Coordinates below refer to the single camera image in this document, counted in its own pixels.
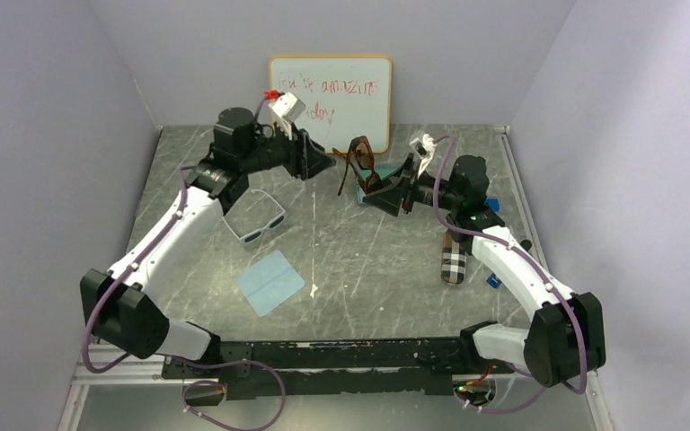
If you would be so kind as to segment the small blue card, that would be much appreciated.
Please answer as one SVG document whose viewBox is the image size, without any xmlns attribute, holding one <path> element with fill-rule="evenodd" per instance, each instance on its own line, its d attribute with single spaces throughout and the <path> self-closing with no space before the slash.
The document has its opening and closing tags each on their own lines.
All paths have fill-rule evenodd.
<svg viewBox="0 0 690 431">
<path fill-rule="evenodd" d="M 501 285 L 501 281 L 496 277 L 495 274 L 490 274 L 489 277 L 486 279 L 486 282 L 492 287 L 492 288 L 499 288 Z"/>
</svg>

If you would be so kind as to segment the yellow framed whiteboard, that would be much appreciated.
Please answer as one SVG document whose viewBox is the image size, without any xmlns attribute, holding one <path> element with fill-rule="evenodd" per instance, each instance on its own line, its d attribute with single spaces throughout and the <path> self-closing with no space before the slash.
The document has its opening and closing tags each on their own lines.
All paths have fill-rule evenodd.
<svg viewBox="0 0 690 431">
<path fill-rule="evenodd" d="M 366 136 L 377 154 L 390 145 L 393 63 L 384 56 L 275 56 L 270 87 L 305 104 L 296 125 L 330 150 Z"/>
</svg>

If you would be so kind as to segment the brown tortoise sunglasses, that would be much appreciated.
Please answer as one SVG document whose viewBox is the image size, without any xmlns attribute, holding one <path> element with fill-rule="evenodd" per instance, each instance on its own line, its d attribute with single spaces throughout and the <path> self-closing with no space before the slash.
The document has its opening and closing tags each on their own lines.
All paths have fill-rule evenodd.
<svg viewBox="0 0 690 431">
<path fill-rule="evenodd" d="M 345 172 L 343 173 L 341 184 L 338 189 L 339 196 L 344 189 L 349 171 L 354 172 L 356 180 L 366 194 L 380 187 L 381 181 L 375 172 L 375 154 L 366 136 L 357 136 L 353 138 L 349 143 L 347 152 L 332 148 L 332 153 L 342 158 L 346 163 Z M 370 170 L 372 173 L 367 180 L 364 180 L 358 172 L 359 170 Z"/>
</svg>

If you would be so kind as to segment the blue glasses case green lining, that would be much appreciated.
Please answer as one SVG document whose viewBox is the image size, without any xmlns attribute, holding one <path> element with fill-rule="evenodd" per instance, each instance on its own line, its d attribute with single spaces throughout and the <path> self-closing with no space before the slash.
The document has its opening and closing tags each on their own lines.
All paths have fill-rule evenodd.
<svg viewBox="0 0 690 431">
<path fill-rule="evenodd" d="M 379 176 L 381 182 L 387 181 L 387 178 L 393 174 L 394 172 L 398 171 L 401 169 L 402 166 L 397 163 L 392 163 L 392 164 L 378 164 L 375 166 L 375 172 Z M 364 180 L 367 180 L 368 177 L 371 175 L 372 171 L 370 170 L 359 170 L 358 171 L 361 175 L 361 177 Z M 355 186 L 354 190 L 356 191 L 356 196 L 357 196 L 357 203 L 360 206 L 364 206 L 365 203 L 363 201 L 364 196 L 366 193 L 363 191 L 363 189 L 360 187 L 359 183 L 357 180 L 355 180 Z"/>
</svg>

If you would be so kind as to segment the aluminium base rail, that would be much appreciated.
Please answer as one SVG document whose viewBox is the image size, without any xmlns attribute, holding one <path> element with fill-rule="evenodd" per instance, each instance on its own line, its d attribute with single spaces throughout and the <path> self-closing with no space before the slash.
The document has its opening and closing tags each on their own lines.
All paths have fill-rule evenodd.
<svg viewBox="0 0 690 431">
<path fill-rule="evenodd" d="M 282 396 L 340 391 L 430 390 L 451 393 L 465 405 L 491 413 L 480 391 L 497 365 L 536 381 L 581 394 L 588 376 L 606 362 L 603 309 L 591 293 L 578 294 L 551 275 L 517 242 L 487 200 L 487 162 L 479 155 L 445 154 L 447 178 L 420 171 L 430 140 L 413 144 L 403 164 L 385 176 L 360 181 L 364 202 L 391 216 L 415 205 L 431 207 L 466 255 L 487 267 L 527 312 L 526 329 L 483 321 L 455 338 L 345 339 L 334 341 L 224 342 L 216 333 L 168 318 L 155 303 L 160 272 L 232 208 L 256 172 L 283 167 L 308 180 L 343 160 L 355 172 L 370 169 L 373 153 L 363 136 L 345 153 L 326 153 L 296 126 L 250 122 L 216 136 L 208 155 L 182 169 L 172 208 L 147 236 L 110 269 L 81 279 L 85 335 L 119 347 L 124 356 L 164 358 L 163 376 L 188 387 L 225 394 L 230 382 L 259 389 L 259 367 Z"/>
</svg>

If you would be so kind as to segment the small blue box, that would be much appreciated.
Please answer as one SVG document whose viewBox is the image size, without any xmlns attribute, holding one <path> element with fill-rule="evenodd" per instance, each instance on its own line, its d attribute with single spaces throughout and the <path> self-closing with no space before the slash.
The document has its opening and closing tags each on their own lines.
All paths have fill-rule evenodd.
<svg viewBox="0 0 690 431">
<path fill-rule="evenodd" d="M 500 211 L 500 202 L 497 198 L 487 198 L 486 205 L 495 213 Z"/>
</svg>

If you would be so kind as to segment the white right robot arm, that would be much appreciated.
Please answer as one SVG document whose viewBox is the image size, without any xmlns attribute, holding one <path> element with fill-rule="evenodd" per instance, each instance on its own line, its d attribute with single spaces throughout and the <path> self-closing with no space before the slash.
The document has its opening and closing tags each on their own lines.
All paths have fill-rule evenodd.
<svg viewBox="0 0 690 431">
<path fill-rule="evenodd" d="M 526 312 L 525 329 L 486 321 L 463 330 L 457 352 L 468 372 L 491 360 L 519 366 L 545 387 L 582 378 L 606 363 L 602 305 L 577 294 L 537 263 L 487 202 L 490 185 L 480 156 L 463 155 L 448 179 L 420 173 L 412 155 L 395 171 L 368 174 L 365 204 L 391 216 L 416 204 L 438 210 L 452 240 L 513 294 Z"/>
</svg>

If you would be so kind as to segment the plaid glasses case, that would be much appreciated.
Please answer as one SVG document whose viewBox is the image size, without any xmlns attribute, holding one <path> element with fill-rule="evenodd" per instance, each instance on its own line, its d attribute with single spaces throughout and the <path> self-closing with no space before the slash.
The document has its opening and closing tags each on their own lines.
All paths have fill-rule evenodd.
<svg viewBox="0 0 690 431">
<path fill-rule="evenodd" d="M 460 244 L 454 240 L 451 232 L 446 231 L 441 251 L 441 279 L 450 285 L 460 285 L 466 275 L 467 255 Z"/>
</svg>

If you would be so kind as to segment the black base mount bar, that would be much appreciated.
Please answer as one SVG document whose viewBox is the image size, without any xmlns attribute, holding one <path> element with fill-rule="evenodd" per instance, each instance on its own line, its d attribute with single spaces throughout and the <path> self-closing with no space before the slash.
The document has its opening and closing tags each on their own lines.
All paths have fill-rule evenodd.
<svg viewBox="0 0 690 431">
<path fill-rule="evenodd" d="M 418 391 L 450 395 L 464 383 L 475 388 L 514 372 L 483 359 L 458 337 L 330 341 L 224 341 L 218 369 L 177 359 L 164 362 L 166 381 L 216 379 L 229 400 L 261 396 Z"/>
</svg>

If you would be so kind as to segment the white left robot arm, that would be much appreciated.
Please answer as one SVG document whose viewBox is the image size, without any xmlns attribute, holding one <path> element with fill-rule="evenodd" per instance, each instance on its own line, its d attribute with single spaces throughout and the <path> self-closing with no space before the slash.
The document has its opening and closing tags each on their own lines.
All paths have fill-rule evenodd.
<svg viewBox="0 0 690 431">
<path fill-rule="evenodd" d="M 177 197 L 145 237 L 107 270 L 90 269 L 82 277 L 85 363 L 91 362 L 91 338 L 98 338 L 125 356 L 174 356 L 199 377 L 214 374 L 222 361 L 220 337 L 167 317 L 155 300 L 157 282 L 210 235 L 248 190 L 252 174 L 282 167 L 309 180 L 336 163 L 306 130 L 292 127 L 286 135 L 246 108 L 222 111 L 212 132 L 206 156 L 179 169 Z"/>
</svg>

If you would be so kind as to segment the light blue cloth left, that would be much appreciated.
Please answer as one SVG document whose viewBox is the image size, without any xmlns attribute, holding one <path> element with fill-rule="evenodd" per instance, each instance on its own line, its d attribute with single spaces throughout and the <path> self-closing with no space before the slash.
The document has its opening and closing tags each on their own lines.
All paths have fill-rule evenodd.
<svg viewBox="0 0 690 431">
<path fill-rule="evenodd" d="M 305 286 L 304 279 L 281 251 L 260 259 L 234 280 L 259 317 L 271 313 Z"/>
</svg>

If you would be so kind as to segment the white frame sunglasses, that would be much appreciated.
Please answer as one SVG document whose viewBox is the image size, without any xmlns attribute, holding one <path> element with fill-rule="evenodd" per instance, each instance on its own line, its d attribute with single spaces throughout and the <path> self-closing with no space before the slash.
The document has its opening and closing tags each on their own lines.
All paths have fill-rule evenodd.
<svg viewBox="0 0 690 431">
<path fill-rule="evenodd" d="M 287 210 L 269 192 L 251 189 L 250 195 L 254 202 L 223 218 L 228 232 L 243 246 L 257 242 L 288 219 Z"/>
</svg>

